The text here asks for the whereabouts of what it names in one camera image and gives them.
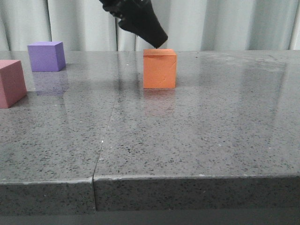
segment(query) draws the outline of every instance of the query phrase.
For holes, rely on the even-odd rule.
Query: gray granite table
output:
[[[300,208],[300,52],[178,52],[143,89],[141,52],[67,52],[0,110],[0,214]]]

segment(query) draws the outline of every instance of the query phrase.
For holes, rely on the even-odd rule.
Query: table surface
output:
[[[67,52],[53,73],[0,52],[28,89],[0,110],[0,186],[299,177],[300,52],[177,54],[176,89],[146,90],[142,52]]]

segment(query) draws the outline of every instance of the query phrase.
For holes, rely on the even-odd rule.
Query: curtain fold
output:
[[[298,0],[152,0],[176,51],[300,49]],[[0,0],[0,50],[25,51],[36,41],[66,50],[152,48],[117,26],[98,0]]]

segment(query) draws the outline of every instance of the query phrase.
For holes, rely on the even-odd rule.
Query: purple cube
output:
[[[28,45],[28,53],[33,72],[57,72],[66,67],[61,41],[33,43]]]

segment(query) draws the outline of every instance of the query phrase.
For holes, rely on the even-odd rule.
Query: foam block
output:
[[[33,72],[58,72],[66,67],[61,41],[36,42],[27,47]]]
[[[173,49],[144,50],[144,88],[175,88],[177,55]]]
[[[6,109],[27,93],[20,60],[0,60],[0,108]]]

